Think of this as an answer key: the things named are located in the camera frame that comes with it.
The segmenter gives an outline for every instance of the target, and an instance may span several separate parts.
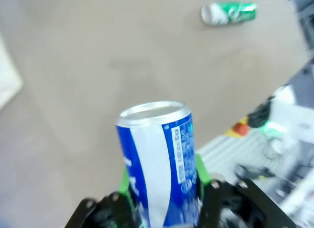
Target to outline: orange component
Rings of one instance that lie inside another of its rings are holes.
[[[224,135],[229,137],[241,138],[247,135],[250,131],[250,127],[247,125],[248,117],[242,118],[236,125],[229,128]]]
[[[247,124],[237,123],[232,127],[232,130],[241,136],[246,136],[250,131],[250,127]]]

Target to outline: screw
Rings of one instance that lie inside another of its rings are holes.
[[[118,195],[118,194],[114,194],[114,195],[112,196],[112,200],[113,200],[113,201],[117,201],[118,198],[119,198],[119,195]]]
[[[211,186],[212,186],[214,189],[218,189],[218,188],[219,188],[219,184],[218,184],[217,181],[213,181],[213,182],[211,183]]]
[[[92,201],[92,200],[89,200],[89,201],[86,203],[86,207],[87,207],[87,208],[90,208],[93,204],[94,204],[93,201]]]
[[[247,189],[247,188],[248,188],[247,184],[246,184],[243,180],[239,182],[239,186],[240,186],[242,189]]]

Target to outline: white object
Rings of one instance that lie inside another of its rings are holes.
[[[281,101],[287,104],[296,104],[296,99],[290,85],[279,87],[274,93],[274,101]]]
[[[0,110],[22,88],[22,79],[4,46],[0,34]]]
[[[201,10],[201,17],[207,25],[225,25],[228,23],[226,12],[216,3],[205,5]]]
[[[311,203],[311,208],[313,209],[314,200],[312,196],[309,197],[309,194],[313,192],[313,188],[314,170],[311,170],[309,174],[300,182],[298,187],[283,201],[280,208],[285,213],[291,214],[296,210],[308,207],[309,203]]]
[[[277,155],[283,155],[285,148],[281,140],[273,139],[270,141],[271,148]]]
[[[273,101],[268,120],[280,126],[293,138],[314,143],[314,110]]]

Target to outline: can lid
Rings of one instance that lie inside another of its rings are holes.
[[[166,124],[187,116],[191,110],[181,102],[160,101],[136,105],[120,113],[118,126]]]
[[[205,24],[212,25],[212,14],[210,5],[204,5],[201,9],[201,17]]]

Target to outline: green light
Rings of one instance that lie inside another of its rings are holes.
[[[277,124],[276,122],[271,122],[271,121],[269,121],[268,123],[266,123],[266,128],[275,129],[275,130],[277,130],[277,131],[279,131],[279,132],[283,132],[283,133],[285,133],[285,132],[288,131],[285,127],[283,127],[283,126]]]

